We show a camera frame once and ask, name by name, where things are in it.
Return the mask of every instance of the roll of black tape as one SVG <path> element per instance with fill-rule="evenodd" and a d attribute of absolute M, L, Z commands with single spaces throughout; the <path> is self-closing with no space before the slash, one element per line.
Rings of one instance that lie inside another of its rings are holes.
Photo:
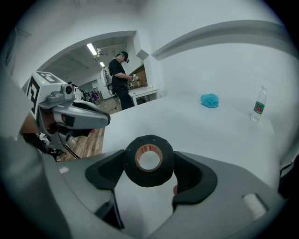
<path fill-rule="evenodd" d="M 142 167 L 141 159 L 146 152 L 154 152 L 159 158 L 158 164 L 152 169 Z M 167 140 L 158 136 L 138 137 L 126 148 L 123 166 L 129 179 L 141 187 L 162 185 L 171 178 L 173 173 L 173 149 Z"/>

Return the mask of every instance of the plastic water bottle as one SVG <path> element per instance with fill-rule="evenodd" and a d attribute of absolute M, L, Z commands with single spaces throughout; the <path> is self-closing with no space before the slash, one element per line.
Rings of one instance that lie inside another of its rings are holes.
<path fill-rule="evenodd" d="M 263 109 L 265 108 L 266 100 L 266 87 L 262 86 L 262 89 L 257 96 L 256 105 L 254 106 L 253 113 L 250 117 L 252 121 L 258 122 L 263 113 Z"/>

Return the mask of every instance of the blue cloth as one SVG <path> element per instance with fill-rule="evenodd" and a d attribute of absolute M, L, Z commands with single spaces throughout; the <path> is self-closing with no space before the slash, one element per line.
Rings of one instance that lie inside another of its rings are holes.
<path fill-rule="evenodd" d="M 201 104 L 208 108 L 216 108 L 219 104 L 219 98 L 214 94 L 202 95 L 200 100 Z"/>

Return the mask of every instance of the white tabletop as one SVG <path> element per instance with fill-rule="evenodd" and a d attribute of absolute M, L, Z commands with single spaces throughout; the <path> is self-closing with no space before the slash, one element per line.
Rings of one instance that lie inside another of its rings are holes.
<path fill-rule="evenodd" d="M 144 93 L 157 91 L 157 90 L 158 89 L 156 89 L 156 88 L 140 87 L 140 88 L 137 88 L 137 89 L 129 90 L 129 95 L 130 95 L 130 97 L 133 97 L 133 96 L 137 96 L 137 95 L 141 95 L 141 94 L 144 94 Z"/>
<path fill-rule="evenodd" d="M 174 151 L 239 165 L 278 188 L 274 132 L 263 117 L 255 123 L 225 102 L 218 108 L 206 108 L 200 104 L 200 96 L 164 97 L 112 114 L 105 129 L 103 153 L 126 149 L 135 138 L 147 134 L 166 139 Z M 115 193 L 128 234 L 147 236 L 172 214 L 176 183 L 173 175 L 161 186 L 142 188 L 123 173 Z"/>

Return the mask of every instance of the bottle label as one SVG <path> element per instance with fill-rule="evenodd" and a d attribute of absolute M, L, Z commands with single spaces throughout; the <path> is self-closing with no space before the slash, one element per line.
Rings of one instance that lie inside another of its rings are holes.
<path fill-rule="evenodd" d="M 256 105 L 254 106 L 254 111 L 258 114 L 262 114 L 263 113 L 263 109 L 265 108 L 265 105 L 262 104 L 261 102 L 256 102 Z"/>

